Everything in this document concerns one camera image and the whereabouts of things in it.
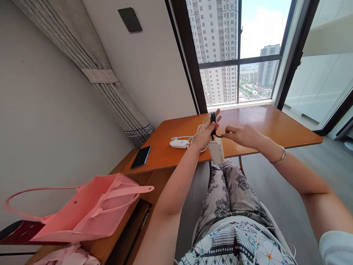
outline bracelet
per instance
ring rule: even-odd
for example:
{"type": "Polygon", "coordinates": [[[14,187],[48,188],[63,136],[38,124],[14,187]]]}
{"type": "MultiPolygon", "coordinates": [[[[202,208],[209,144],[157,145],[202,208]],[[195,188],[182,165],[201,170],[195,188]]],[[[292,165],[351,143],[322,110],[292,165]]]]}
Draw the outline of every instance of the bracelet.
{"type": "Polygon", "coordinates": [[[279,163],[281,163],[283,160],[286,159],[287,157],[287,150],[283,148],[283,154],[282,154],[282,157],[277,161],[277,162],[270,162],[272,165],[278,165],[279,163]]]}

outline person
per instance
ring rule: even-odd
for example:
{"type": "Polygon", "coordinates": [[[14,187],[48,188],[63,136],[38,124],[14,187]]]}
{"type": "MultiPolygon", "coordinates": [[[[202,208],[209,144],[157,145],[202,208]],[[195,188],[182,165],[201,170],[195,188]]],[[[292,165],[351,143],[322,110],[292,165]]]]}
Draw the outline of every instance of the person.
{"type": "MultiPolygon", "coordinates": [[[[155,206],[134,264],[173,264],[183,204],[200,151],[218,129],[202,125],[155,206]]],[[[228,125],[221,135],[258,150],[300,194],[325,264],[351,264],[353,217],[327,183],[293,154],[249,125],[228,125]]],[[[231,162],[213,166],[210,185],[195,227],[193,247],[179,264],[296,264],[280,244],[273,224],[250,184],[231,162]]]]}

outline floral trousers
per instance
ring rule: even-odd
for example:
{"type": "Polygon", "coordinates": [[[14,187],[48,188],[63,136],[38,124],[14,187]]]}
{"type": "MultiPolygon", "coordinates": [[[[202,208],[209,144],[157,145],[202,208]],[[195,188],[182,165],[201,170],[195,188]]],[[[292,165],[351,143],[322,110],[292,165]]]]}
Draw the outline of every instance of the floral trousers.
{"type": "Polygon", "coordinates": [[[230,160],[226,160],[220,166],[212,166],[210,185],[195,227],[193,245],[206,235],[215,222],[235,215],[273,227],[247,179],[230,160]]]}

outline white power adapter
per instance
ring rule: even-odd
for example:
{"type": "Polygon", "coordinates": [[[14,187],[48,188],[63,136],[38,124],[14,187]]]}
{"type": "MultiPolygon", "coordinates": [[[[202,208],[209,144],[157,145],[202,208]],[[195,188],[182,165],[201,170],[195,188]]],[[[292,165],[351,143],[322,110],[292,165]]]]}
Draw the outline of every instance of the white power adapter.
{"type": "Polygon", "coordinates": [[[224,152],[221,138],[215,138],[213,140],[210,140],[208,144],[208,149],[210,151],[212,162],[214,164],[224,164],[224,152]]]}
{"type": "Polygon", "coordinates": [[[185,149],[190,144],[188,140],[173,140],[170,143],[171,147],[185,149]]]}

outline sky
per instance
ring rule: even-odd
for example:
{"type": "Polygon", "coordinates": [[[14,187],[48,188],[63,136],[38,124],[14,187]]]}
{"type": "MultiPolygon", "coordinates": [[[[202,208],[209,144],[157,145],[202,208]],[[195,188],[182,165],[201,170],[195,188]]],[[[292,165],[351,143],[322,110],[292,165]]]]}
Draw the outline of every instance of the sky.
{"type": "Polygon", "coordinates": [[[243,0],[240,57],[260,56],[267,45],[281,44],[291,0],[243,0]]]}

